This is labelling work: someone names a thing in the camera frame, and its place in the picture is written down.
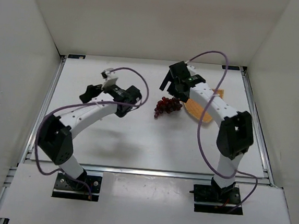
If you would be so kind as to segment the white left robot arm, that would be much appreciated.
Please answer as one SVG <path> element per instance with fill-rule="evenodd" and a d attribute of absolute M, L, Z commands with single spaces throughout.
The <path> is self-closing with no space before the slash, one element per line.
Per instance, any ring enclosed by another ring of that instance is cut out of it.
<path fill-rule="evenodd" d="M 46 115 L 39 125 L 34 148 L 42 151 L 58 166 L 68 181 L 87 185 L 87 173 L 74 155 L 73 140 L 96 121 L 115 114 L 119 118 L 149 99 L 135 86 L 120 88 L 116 82 L 120 68 L 108 68 L 101 75 L 104 82 L 88 85 L 79 99 L 82 103 L 59 107 Z"/>

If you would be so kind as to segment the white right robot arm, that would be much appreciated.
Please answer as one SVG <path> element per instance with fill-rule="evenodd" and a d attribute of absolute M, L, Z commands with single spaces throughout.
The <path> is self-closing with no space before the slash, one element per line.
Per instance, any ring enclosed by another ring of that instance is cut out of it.
<path fill-rule="evenodd" d="M 217 124 L 217 148 L 220 152 L 219 163 L 213 171 L 211 185 L 219 196 L 235 187 L 235 175 L 243 155 L 254 142 L 252 116 L 249 112 L 240 112 L 228 105 L 208 86 L 206 80 L 196 74 L 185 62 L 169 66 L 169 71 L 161 84 L 164 90 L 170 83 L 167 92 L 183 102 L 189 99 L 206 107 Z"/>

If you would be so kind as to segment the dark red fake grapes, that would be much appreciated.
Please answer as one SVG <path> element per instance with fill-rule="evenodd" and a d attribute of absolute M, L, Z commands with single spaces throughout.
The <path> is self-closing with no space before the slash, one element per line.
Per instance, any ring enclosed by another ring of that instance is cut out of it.
<path fill-rule="evenodd" d="M 183 105 L 181 104 L 179 98 L 162 97 L 162 99 L 157 102 L 157 105 L 154 108 L 154 118 L 157 119 L 164 113 L 170 114 L 175 111 L 180 111 L 182 107 Z"/>

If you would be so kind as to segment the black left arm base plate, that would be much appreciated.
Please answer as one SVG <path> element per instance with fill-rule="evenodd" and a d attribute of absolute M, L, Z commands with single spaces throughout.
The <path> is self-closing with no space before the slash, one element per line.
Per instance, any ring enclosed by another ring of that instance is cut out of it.
<path fill-rule="evenodd" d="M 54 182 L 52 197 L 97 202 L 102 176 L 88 175 L 86 183 L 89 185 L 91 194 L 89 194 L 89 190 L 85 185 L 72 181 L 62 172 L 59 172 Z"/>

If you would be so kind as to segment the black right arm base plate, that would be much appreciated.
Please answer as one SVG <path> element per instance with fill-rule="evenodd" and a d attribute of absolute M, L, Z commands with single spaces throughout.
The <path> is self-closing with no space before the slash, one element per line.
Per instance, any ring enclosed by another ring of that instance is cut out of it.
<path fill-rule="evenodd" d="M 236 207 L 241 202 L 238 187 L 219 196 L 211 185 L 195 184 L 189 193 L 194 197 L 194 212 L 243 215 L 242 207 Z"/>

